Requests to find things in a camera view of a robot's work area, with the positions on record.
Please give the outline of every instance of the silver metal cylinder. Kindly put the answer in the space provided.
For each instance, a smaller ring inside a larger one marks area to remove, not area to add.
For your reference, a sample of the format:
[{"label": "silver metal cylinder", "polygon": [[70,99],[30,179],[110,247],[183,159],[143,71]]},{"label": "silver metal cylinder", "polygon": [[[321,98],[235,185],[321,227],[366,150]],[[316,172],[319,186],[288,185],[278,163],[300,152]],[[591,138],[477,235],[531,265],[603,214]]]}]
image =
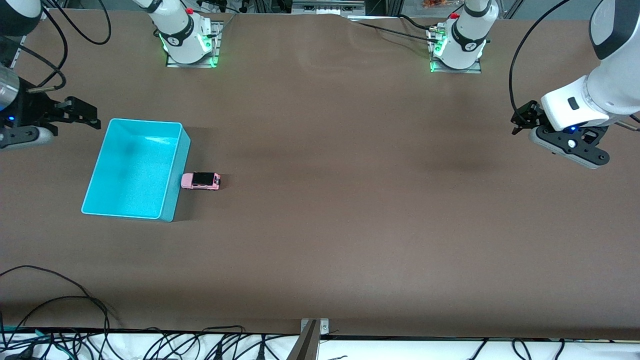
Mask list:
[{"label": "silver metal cylinder", "polygon": [[0,65],[0,111],[11,105],[20,90],[20,78],[11,69]]}]

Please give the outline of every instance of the pink toy car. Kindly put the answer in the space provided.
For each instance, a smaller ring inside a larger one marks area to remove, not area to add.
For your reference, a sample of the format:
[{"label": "pink toy car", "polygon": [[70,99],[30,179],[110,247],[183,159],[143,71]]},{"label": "pink toy car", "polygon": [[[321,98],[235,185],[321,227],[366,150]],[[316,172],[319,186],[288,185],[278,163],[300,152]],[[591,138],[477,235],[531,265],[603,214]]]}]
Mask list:
[{"label": "pink toy car", "polygon": [[218,190],[220,189],[220,175],[215,172],[188,172],[182,175],[180,187],[187,190]]}]

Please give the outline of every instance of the table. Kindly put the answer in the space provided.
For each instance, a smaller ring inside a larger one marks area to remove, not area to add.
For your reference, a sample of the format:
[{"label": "table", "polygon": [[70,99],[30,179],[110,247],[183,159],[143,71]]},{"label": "table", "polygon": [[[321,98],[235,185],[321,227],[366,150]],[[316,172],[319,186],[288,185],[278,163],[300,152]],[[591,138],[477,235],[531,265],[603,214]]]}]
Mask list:
[{"label": "table", "polygon": [[[103,14],[70,14],[104,38]],[[120,327],[296,332],[320,317],[339,334],[639,336],[638,138],[613,127],[611,162],[588,170],[511,135],[508,67],[530,22],[498,21],[476,76],[430,73],[420,40],[334,15],[238,15],[217,69],[167,69],[147,14],[110,15],[102,47],[60,19],[68,85],[51,96],[95,105],[105,128],[182,122],[186,170],[217,171],[224,189],[182,192],[170,224],[84,215],[104,131],[61,124],[52,145],[0,157],[2,268],[61,272]],[[597,65],[587,28],[536,30],[518,104]],[[61,56],[48,21],[26,45]],[[17,72],[49,70],[23,54]],[[73,292],[29,270],[0,286],[8,323]],[[101,326],[71,301],[28,324]]]}]

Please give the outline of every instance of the blue plastic bin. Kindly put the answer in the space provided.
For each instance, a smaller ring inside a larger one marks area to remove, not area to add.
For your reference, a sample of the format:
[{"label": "blue plastic bin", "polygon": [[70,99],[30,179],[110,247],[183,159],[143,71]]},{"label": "blue plastic bin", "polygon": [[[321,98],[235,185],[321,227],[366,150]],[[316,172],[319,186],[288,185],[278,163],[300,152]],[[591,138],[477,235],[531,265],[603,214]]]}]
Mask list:
[{"label": "blue plastic bin", "polygon": [[112,119],[82,212],[172,221],[190,145],[179,122]]}]

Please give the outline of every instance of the metal post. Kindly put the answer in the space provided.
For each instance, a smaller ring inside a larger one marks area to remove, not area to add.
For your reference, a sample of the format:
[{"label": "metal post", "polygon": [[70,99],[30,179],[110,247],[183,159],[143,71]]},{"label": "metal post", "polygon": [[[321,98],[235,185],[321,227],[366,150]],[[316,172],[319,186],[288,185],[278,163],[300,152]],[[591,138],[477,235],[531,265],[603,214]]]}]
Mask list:
[{"label": "metal post", "polygon": [[320,319],[310,319],[293,345],[287,360],[317,360],[320,332]]}]

